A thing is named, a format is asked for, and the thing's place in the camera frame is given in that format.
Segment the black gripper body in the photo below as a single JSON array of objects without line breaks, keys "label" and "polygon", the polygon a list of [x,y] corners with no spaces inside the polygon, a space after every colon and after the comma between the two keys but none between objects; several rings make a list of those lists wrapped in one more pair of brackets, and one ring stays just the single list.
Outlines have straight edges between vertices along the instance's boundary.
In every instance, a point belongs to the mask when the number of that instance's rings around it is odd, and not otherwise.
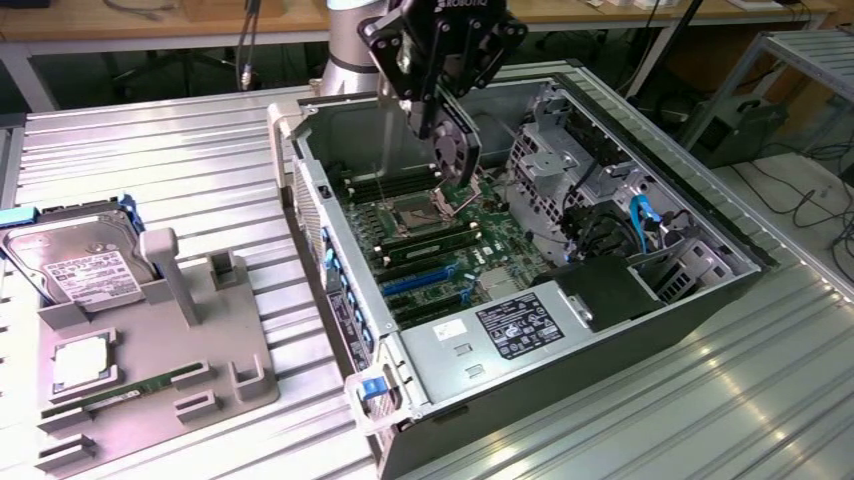
[{"label": "black gripper body", "polygon": [[488,0],[401,1],[398,13],[404,23],[414,26],[466,24],[469,20],[496,24],[510,17],[506,2]]}]

